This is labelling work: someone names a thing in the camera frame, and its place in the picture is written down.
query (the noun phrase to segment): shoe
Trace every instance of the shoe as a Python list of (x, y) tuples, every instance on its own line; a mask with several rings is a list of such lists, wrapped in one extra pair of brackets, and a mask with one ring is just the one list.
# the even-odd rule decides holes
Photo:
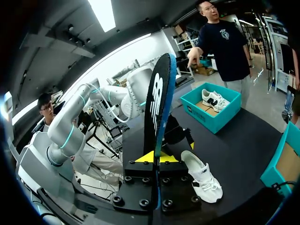
[(207, 203), (215, 203), (223, 196), (220, 183), (210, 172), (208, 163), (204, 163), (190, 151), (181, 153), (181, 160), (188, 167), (188, 173), (195, 179), (192, 183), (196, 194)]
[(229, 101), (224, 99), (222, 95), (214, 92), (209, 92), (206, 89), (202, 90), (202, 104), (212, 107), (215, 112), (222, 111), (226, 106), (228, 106)]

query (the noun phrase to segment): shoelace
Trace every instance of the shoelace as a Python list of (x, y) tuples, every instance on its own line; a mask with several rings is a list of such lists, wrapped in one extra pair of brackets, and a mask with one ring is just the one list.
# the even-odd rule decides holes
[(209, 181), (206, 181), (206, 182), (199, 182), (199, 181), (197, 181), (197, 182), (200, 183), (200, 185), (204, 191), (207, 191), (210, 189), (214, 191), (217, 188), (221, 188), (221, 186), (219, 184), (214, 182), (213, 178), (211, 178)]
[(221, 106), (224, 106), (225, 99), (222, 97), (222, 95), (216, 93), (215, 91), (214, 91), (214, 94), (218, 97), (219, 104), (220, 104)]

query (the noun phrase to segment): teal box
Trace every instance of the teal box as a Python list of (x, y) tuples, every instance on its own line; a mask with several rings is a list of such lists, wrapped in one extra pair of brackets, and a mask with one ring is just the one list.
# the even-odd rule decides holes
[[(216, 116), (212, 116), (196, 106), (196, 104), (202, 101), (202, 90), (213, 92), (216, 91), (223, 96), (229, 105), (219, 112)], [(240, 93), (224, 88), (212, 83), (204, 83), (198, 88), (190, 91), (181, 97), (184, 110), (202, 123), (212, 133), (218, 132), (229, 120), (231, 120), (240, 110), (241, 95)]]
[[(295, 151), (295, 153), (300, 156), (300, 130), (293, 125), (291, 122), (288, 124), (285, 132), (283, 133), (279, 145), (275, 151), (275, 154), (270, 161), (267, 169), (263, 172), (261, 176), (261, 181), (267, 187), (271, 187), (275, 183), (283, 183), (290, 180), (285, 180), (281, 173), (277, 170), (276, 165), (279, 161), (281, 153), (284, 149), (285, 143), (288, 143)], [(281, 186), (281, 189), (278, 190), (279, 193), (283, 194), (284, 196), (288, 196), (292, 193), (292, 190), (289, 185)]]

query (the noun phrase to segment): glasses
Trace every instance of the glasses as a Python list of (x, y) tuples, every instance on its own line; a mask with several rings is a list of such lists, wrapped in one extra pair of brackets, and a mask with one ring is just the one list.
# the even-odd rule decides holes
[(48, 105), (46, 105), (41, 111), (49, 110), (52, 107), (52, 102), (49, 102)]
[(217, 9), (215, 6), (210, 6), (210, 7), (206, 7), (204, 10), (205, 11), (209, 11), (209, 10), (211, 10), (211, 9), (213, 9), (213, 10), (215, 10), (215, 9)]

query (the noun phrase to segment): white robotic arm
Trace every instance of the white robotic arm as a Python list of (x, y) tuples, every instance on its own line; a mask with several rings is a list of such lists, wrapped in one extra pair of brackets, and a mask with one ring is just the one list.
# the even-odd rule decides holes
[(92, 101), (110, 101), (121, 105), (128, 120), (141, 113), (148, 93), (152, 70), (149, 67), (138, 68), (127, 77), (127, 88), (116, 86), (100, 87), (98, 79), (81, 85), (66, 102), (62, 110), (52, 121), (48, 137), (55, 143), (47, 150), (51, 164), (62, 165), (69, 157), (80, 154), (85, 146), (85, 135), (73, 124), (88, 99)]

